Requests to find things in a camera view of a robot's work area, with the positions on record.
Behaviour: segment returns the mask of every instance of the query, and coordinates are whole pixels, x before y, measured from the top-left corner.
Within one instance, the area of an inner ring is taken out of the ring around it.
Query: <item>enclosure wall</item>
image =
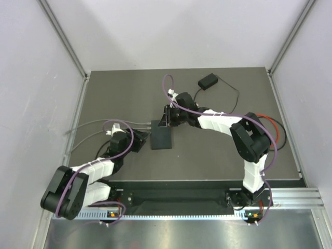
[[[332,2],[319,0],[274,73],[310,185],[332,219]]]
[[[0,248],[29,248],[82,77],[37,1],[1,1]]]
[[[48,0],[85,70],[269,68],[307,0]]]

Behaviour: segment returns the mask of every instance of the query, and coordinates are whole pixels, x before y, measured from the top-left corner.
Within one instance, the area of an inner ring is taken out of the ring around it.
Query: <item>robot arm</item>
[[[191,126],[200,129],[215,130],[232,136],[237,151],[244,160],[245,173],[241,195],[247,204],[255,201],[264,190],[261,171],[264,169],[271,145],[265,132],[254,123],[242,118],[222,116],[222,113],[214,112],[206,107],[199,108],[187,92],[177,94],[173,90],[169,90],[169,96],[178,105],[200,112],[202,115],[186,112],[176,108],[173,104],[166,105],[159,126],[175,127],[183,122],[188,122]],[[253,113],[248,113],[246,116],[261,123]]]
[[[40,206],[55,213],[66,185],[77,171],[79,173],[76,175],[61,203],[59,216],[69,220],[74,219],[81,208],[98,201],[107,200],[111,187],[105,184],[102,178],[118,172],[123,165],[124,157],[131,151],[139,152],[149,135],[149,133],[134,129],[133,133],[133,145],[121,157],[105,160],[105,158],[113,157],[123,152],[128,148],[131,141],[129,130],[120,129],[120,125],[116,123],[113,125],[112,131],[107,133],[111,135],[111,138],[107,151],[101,157],[77,167],[58,167],[41,199]]]
[[[254,123],[242,118],[222,116],[221,113],[216,113],[209,108],[198,107],[187,92],[176,94],[170,90],[169,96],[186,109],[209,115],[196,115],[181,110],[172,104],[166,105],[159,126],[176,127],[183,122],[188,122],[191,126],[215,130],[233,137],[237,151],[244,160],[245,176],[240,195],[246,204],[251,205],[265,188],[260,173],[264,169],[271,144],[265,132]],[[248,113],[246,116],[260,123],[255,114]],[[102,178],[115,174],[122,167],[123,159],[129,152],[139,152],[149,133],[133,130],[134,140],[131,148],[121,157],[112,160],[106,159],[113,158],[125,151],[132,136],[129,130],[121,129],[119,124],[114,124],[112,131],[108,131],[107,134],[112,137],[107,151],[100,158],[78,167],[61,166],[56,170],[41,199],[40,206],[43,209],[55,213],[60,205],[59,216],[74,219],[82,207],[110,199],[111,187]],[[72,180],[65,198],[59,204],[64,189],[68,188],[74,174],[77,175]],[[227,200],[231,203],[232,196],[229,196]]]

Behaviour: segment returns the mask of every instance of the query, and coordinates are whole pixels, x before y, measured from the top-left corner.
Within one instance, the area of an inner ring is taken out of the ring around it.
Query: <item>floor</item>
[[[310,210],[271,210],[258,227],[242,220],[124,220],[108,229],[87,222],[52,220],[44,249],[323,248]]]
[[[240,91],[239,103],[234,113],[261,113],[281,121],[265,68],[202,68],[92,72],[79,124],[105,118],[135,122],[161,119],[163,107],[168,103],[161,87],[166,73],[173,75],[177,93],[187,91],[192,96],[199,89],[199,79],[210,73],[217,74]],[[197,102],[200,106],[215,111],[229,112],[235,105],[236,97],[233,89],[219,81],[212,88],[200,91]],[[275,136],[274,127],[266,121],[263,124]],[[98,122],[80,128],[74,143],[100,131],[101,126],[102,122]],[[109,137],[100,133],[86,140],[72,152],[70,166],[93,160],[98,148],[108,139]],[[111,179],[243,179],[243,160],[238,155],[233,140],[227,135],[183,124],[172,128],[172,144],[172,149],[151,150],[148,141],[138,154],[130,153],[126,156],[123,167]],[[272,156],[273,152],[270,152],[267,163]],[[278,153],[276,164],[266,176],[267,179],[299,179],[288,143]]]

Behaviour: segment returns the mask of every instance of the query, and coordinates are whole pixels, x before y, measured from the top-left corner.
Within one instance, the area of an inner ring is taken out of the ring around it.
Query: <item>dark gray platform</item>
[[[209,73],[218,74],[240,90],[234,113],[262,113],[281,121],[280,113],[265,68],[203,68],[176,70],[104,71],[92,72],[88,83],[79,124],[102,118],[117,118],[136,122],[160,119],[168,103],[161,88],[164,74],[175,79],[177,93],[199,89],[197,81]],[[219,81],[206,91],[200,91],[200,106],[229,112],[236,102],[236,93]],[[275,135],[274,128],[263,121]],[[101,130],[102,122],[78,130],[75,144],[89,134]],[[149,141],[140,153],[129,154],[121,170],[112,176],[116,180],[194,180],[243,179],[244,163],[231,137],[214,131],[200,130],[187,124],[173,128],[173,148],[151,150]],[[284,139],[282,130],[281,142]],[[96,135],[85,141],[71,155],[70,166],[94,159],[98,148],[109,137]],[[275,166],[267,179],[299,179],[290,146],[279,152]]]

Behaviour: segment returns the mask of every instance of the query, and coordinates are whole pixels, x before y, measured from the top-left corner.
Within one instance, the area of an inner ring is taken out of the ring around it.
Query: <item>red cable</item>
[[[263,115],[263,114],[256,114],[258,117],[263,117],[263,118],[265,118],[265,119],[267,119],[267,120],[269,120],[272,124],[273,124],[273,126],[274,126],[274,128],[275,128],[275,130],[276,130],[276,139],[275,139],[275,142],[277,143],[278,141],[279,141],[279,128],[278,128],[278,126],[275,124],[275,122],[272,120],[272,119],[270,119],[268,116],[265,116],[265,115]]]

